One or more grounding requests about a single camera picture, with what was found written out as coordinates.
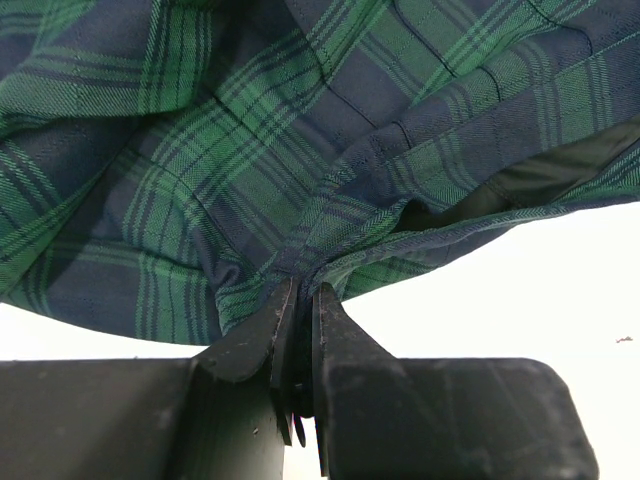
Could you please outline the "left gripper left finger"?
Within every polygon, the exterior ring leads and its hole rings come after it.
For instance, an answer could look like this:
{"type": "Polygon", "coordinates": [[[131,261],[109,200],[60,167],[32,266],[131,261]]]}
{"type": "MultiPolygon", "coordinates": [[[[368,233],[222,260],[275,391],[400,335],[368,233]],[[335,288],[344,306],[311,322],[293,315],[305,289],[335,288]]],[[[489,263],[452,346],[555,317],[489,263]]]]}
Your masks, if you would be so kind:
{"type": "Polygon", "coordinates": [[[5,479],[279,479],[298,284],[191,358],[5,361],[5,479]]]}

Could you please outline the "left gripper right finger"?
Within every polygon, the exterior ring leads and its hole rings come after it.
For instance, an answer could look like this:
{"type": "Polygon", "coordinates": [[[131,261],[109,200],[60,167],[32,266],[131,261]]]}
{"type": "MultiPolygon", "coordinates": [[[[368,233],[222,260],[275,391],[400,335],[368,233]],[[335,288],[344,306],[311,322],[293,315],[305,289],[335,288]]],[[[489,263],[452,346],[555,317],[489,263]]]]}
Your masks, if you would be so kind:
{"type": "Polygon", "coordinates": [[[570,391],[527,358],[398,358],[323,285],[312,310],[322,474],[331,479],[596,479],[570,391]]]}

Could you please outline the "dark green plaid skirt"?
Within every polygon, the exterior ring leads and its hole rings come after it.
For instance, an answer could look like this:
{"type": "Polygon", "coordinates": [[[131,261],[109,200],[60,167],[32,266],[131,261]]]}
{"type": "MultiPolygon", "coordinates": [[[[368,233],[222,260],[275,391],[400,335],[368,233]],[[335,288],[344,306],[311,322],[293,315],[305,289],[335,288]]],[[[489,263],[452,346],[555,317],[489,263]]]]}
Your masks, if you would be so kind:
{"type": "Polygon", "coordinates": [[[635,1],[5,1],[1,299],[207,345],[639,197],[635,1]]]}

